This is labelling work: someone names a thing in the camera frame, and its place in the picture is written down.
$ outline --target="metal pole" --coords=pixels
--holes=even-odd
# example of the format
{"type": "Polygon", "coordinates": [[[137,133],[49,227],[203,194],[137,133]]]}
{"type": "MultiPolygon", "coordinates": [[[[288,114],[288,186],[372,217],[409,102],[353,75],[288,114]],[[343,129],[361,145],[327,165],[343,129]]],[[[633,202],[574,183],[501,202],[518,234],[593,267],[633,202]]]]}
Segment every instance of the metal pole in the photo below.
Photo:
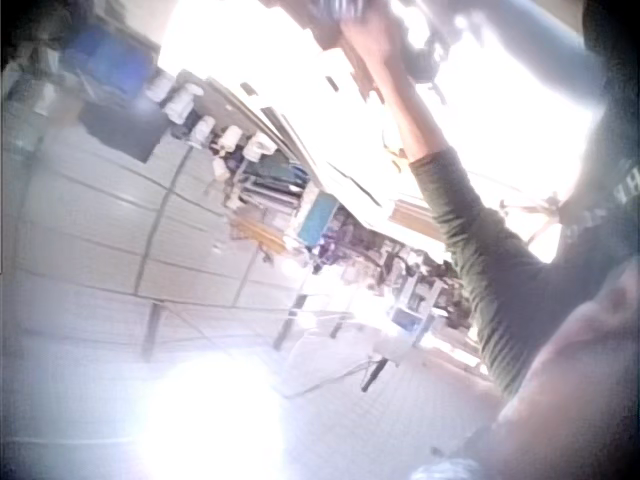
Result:
{"type": "Polygon", "coordinates": [[[436,304],[436,300],[438,299],[438,296],[442,291],[442,287],[444,287],[444,283],[441,280],[436,278],[435,282],[433,283],[433,287],[431,287],[431,291],[429,292],[429,296],[425,299],[425,302],[427,302],[428,310],[427,310],[427,314],[422,319],[422,322],[420,322],[420,326],[416,330],[416,336],[414,337],[413,343],[412,343],[412,346],[414,347],[420,343],[420,341],[422,340],[422,337],[424,337],[426,329],[430,325],[429,317],[431,316],[431,310],[433,309],[433,306],[436,304]]]}

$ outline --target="white object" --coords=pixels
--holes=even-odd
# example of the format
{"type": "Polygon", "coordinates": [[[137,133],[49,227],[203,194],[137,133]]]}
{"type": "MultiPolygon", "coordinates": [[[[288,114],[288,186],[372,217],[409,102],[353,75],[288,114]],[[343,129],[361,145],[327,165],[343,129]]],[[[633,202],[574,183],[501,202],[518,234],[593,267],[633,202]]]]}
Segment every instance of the white object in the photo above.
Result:
{"type": "Polygon", "coordinates": [[[251,137],[251,140],[249,140],[247,146],[244,147],[244,150],[242,150],[242,155],[244,155],[247,160],[257,162],[263,154],[273,154],[273,152],[276,151],[276,148],[278,147],[269,137],[262,132],[257,132],[253,137],[251,137]]]}
{"type": "Polygon", "coordinates": [[[218,140],[218,148],[227,152],[233,152],[242,138],[242,130],[235,125],[229,125],[220,140],[218,140]]]}
{"type": "Polygon", "coordinates": [[[224,182],[227,180],[231,173],[229,173],[229,169],[220,157],[215,157],[212,162],[213,165],[213,176],[219,182],[224,182]]]}
{"type": "Polygon", "coordinates": [[[202,88],[193,83],[187,83],[167,103],[164,107],[164,112],[172,122],[182,124],[193,108],[195,97],[200,95],[204,95],[202,88]]]}
{"type": "Polygon", "coordinates": [[[193,105],[193,100],[189,100],[189,102],[183,106],[182,111],[177,113],[168,113],[167,116],[169,117],[169,120],[171,120],[173,123],[177,123],[178,125],[182,125],[187,119],[189,112],[191,112],[191,110],[193,109],[193,105]]]}
{"type": "Polygon", "coordinates": [[[51,110],[51,106],[53,102],[55,102],[57,95],[56,87],[51,83],[45,83],[42,87],[40,98],[38,98],[38,102],[35,107],[33,107],[33,110],[40,115],[48,117],[49,110],[51,110]]]}
{"type": "Polygon", "coordinates": [[[193,127],[193,130],[191,130],[189,143],[194,147],[202,148],[215,124],[216,121],[213,117],[210,117],[209,115],[202,117],[196,126],[193,127]]]}
{"type": "Polygon", "coordinates": [[[167,96],[175,81],[176,79],[173,75],[162,72],[147,86],[145,93],[154,102],[161,102],[167,96]]]}

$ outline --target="white floor tile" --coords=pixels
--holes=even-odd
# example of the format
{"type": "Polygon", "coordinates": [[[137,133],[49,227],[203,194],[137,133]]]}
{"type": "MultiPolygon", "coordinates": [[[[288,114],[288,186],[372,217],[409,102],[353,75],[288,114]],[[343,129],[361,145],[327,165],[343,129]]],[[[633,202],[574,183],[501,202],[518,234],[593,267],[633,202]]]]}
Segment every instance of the white floor tile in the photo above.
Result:
{"type": "Polygon", "coordinates": [[[239,280],[193,272],[150,260],[140,293],[166,300],[229,305],[239,285],[239,280]]]}
{"type": "Polygon", "coordinates": [[[132,292],[140,257],[22,224],[18,266],[92,287],[132,292]]]}
{"type": "Polygon", "coordinates": [[[34,176],[25,204],[29,221],[135,253],[144,251],[155,215],[45,172],[34,176]]]}

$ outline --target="black object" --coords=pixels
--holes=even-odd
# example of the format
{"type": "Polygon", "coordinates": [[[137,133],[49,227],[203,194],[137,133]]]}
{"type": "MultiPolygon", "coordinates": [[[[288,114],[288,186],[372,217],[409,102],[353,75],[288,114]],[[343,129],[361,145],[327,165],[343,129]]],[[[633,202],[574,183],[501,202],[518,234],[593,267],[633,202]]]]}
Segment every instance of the black object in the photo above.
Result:
{"type": "Polygon", "coordinates": [[[172,125],[158,105],[144,94],[128,108],[87,103],[80,122],[103,144],[146,163],[172,125]]]}
{"type": "Polygon", "coordinates": [[[387,366],[387,363],[389,363],[389,359],[384,357],[380,359],[378,363],[376,363],[376,366],[371,372],[371,375],[369,376],[367,381],[364,382],[364,385],[362,385],[362,388],[361,388],[362,393],[367,393],[367,391],[369,390],[369,387],[371,387],[371,385],[373,385],[373,382],[375,382],[376,379],[380,376],[380,374],[382,373],[382,370],[384,370],[384,367],[387,366]]]}

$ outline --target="sunlight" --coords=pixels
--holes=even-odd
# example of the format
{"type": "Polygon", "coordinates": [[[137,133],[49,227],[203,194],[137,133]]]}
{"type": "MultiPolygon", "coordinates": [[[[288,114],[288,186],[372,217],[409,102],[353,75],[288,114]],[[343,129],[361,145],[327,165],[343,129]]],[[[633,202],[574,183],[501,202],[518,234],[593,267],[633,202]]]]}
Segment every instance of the sunlight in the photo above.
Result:
{"type": "Polygon", "coordinates": [[[151,397],[140,443],[152,478],[277,478],[280,407],[266,378],[226,354],[171,371],[151,397]]]}

